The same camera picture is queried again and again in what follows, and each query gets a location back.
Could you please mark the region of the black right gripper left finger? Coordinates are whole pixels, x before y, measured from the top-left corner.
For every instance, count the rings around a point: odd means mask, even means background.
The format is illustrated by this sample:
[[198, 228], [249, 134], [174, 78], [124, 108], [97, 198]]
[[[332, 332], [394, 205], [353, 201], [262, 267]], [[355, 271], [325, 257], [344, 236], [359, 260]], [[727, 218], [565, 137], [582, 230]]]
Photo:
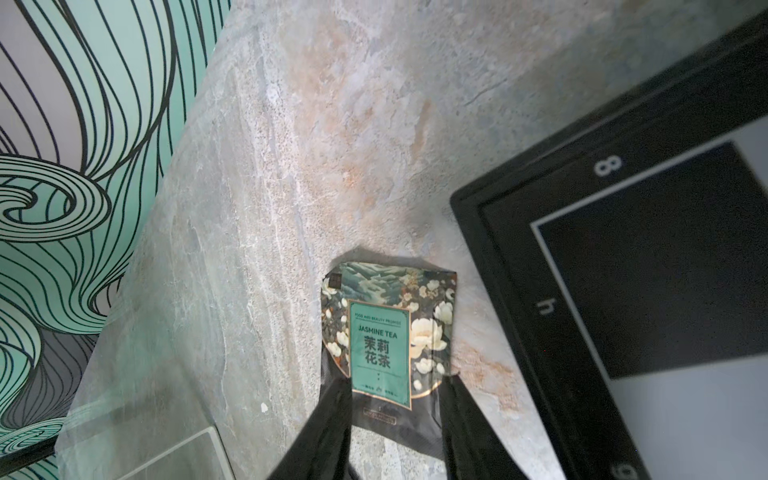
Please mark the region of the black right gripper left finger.
[[336, 379], [268, 479], [353, 479], [351, 434], [350, 380]]

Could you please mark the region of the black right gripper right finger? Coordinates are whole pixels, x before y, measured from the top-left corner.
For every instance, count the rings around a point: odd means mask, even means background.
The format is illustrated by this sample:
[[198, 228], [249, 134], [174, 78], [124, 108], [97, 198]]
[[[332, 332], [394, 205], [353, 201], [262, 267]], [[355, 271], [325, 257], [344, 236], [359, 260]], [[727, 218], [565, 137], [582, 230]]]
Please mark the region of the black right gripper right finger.
[[439, 387], [448, 479], [527, 479], [458, 375]]

